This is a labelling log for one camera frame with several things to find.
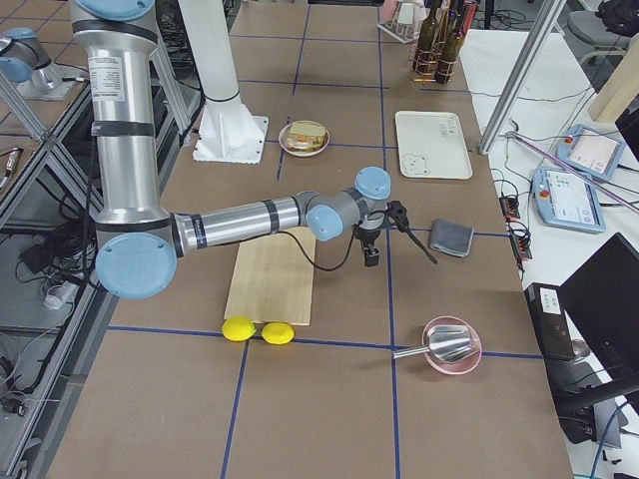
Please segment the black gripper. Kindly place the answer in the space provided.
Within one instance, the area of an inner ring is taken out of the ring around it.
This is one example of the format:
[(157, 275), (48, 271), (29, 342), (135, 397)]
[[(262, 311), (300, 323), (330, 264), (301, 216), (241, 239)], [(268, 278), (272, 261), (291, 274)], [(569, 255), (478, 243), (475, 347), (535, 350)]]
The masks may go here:
[(367, 230), (357, 226), (354, 229), (354, 235), (360, 242), (360, 248), (364, 256), (364, 266), (377, 267), (379, 264), (379, 251), (375, 246), (375, 242), (379, 238), (380, 230)]

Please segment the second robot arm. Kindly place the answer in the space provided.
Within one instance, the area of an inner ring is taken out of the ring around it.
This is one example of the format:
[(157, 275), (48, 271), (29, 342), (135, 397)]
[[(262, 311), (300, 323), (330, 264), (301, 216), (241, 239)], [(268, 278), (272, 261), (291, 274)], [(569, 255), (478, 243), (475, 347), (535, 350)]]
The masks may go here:
[(71, 88), (84, 83), (83, 69), (56, 63), (27, 27), (1, 33), (1, 73), (28, 100), (61, 101)]

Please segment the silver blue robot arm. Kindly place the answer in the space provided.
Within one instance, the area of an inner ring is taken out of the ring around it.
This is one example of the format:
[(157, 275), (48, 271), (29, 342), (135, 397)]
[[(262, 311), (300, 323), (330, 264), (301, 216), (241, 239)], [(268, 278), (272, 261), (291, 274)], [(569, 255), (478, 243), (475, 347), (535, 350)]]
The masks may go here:
[[(179, 5), (205, 97), (195, 157), (257, 163), (268, 119), (244, 105), (224, 8), (219, 1)], [(379, 167), (359, 171), (330, 197), (312, 191), (207, 214), (172, 214), (160, 204), (150, 58), (160, 45), (151, 1), (75, 1), (74, 38), (87, 52), (92, 136), (100, 161), (103, 208), (96, 218), (96, 272), (127, 299), (164, 290), (189, 251), (306, 227), (318, 240), (346, 230), (375, 238), (391, 179)]]

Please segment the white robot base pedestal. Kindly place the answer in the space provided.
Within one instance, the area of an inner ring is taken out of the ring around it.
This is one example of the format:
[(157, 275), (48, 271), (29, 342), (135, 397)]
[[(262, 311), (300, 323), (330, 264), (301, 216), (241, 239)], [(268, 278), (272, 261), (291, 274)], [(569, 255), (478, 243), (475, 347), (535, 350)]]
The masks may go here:
[(269, 119), (244, 104), (221, 1), (179, 3), (205, 97), (194, 159), (256, 165), (261, 161)]

